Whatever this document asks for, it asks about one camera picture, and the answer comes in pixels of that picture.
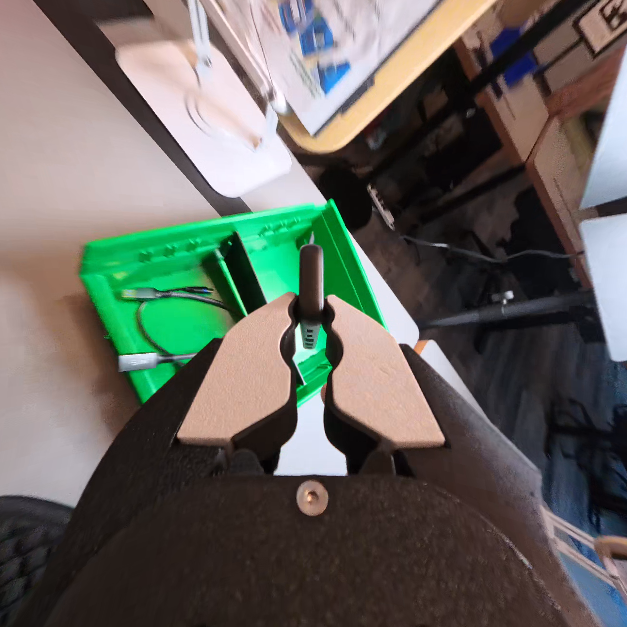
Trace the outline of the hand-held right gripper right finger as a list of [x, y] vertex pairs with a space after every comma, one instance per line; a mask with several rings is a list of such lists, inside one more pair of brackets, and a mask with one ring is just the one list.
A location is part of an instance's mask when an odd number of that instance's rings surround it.
[[324, 428], [347, 466], [364, 466], [374, 451], [438, 449], [442, 428], [403, 348], [373, 318], [336, 295], [325, 301]]

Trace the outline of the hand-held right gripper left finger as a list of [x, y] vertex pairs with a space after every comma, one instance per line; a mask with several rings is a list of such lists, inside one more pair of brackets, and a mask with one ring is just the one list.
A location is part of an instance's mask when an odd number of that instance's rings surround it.
[[295, 300], [287, 292], [227, 332], [177, 432], [181, 443], [247, 449], [265, 461], [292, 437]]

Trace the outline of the green plastic bin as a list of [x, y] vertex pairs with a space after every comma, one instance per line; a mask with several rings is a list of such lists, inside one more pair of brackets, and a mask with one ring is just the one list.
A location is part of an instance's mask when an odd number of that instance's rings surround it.
[[117, 354], [196, 354], [244, 316], [219, 254], [238, 231], [267, 303], [298, 293], [302, 246], [324, 253], [324, 294], [386, 327], [333, 203], [304, 204], [140, 231], [87, 243], [80, 278]]

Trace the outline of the black USB hub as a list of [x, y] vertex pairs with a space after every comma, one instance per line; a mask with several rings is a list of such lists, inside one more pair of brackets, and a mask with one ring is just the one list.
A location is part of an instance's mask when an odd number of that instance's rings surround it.
[[300, 249], [297, 315], [302, 345], [313, 350], [324, 314], [324, 254], [320, 246], [309, 243]]

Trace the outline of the black metal pole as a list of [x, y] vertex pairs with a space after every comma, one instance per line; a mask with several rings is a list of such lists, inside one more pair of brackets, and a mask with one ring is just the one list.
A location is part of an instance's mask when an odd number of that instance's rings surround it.
[[440, 318], [415, 318], [414, 321], [419, 330], [423, 331], [450, 327], [499, 324], [521, 318], [568, 314], [571, 309], [576, 307], [596, 310], [597, 303], [594, 292], [592, 290], [581, 290], [568, 294], [556, 294], [525, 301], [507, 301]]

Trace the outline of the white light panel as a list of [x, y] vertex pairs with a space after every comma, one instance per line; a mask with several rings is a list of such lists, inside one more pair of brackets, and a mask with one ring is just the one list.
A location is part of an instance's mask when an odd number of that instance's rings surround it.
[[579, 226], [609, 356], [626, 362], [626, 55], [609, 101], [581, 208], [610, 209]]

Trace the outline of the instruction sheet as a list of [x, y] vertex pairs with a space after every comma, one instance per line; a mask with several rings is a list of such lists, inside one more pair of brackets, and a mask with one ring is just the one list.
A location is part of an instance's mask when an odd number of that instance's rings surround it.
[[251, 1], [254, 42], [273, 84], [316, 135], [439, 1]]

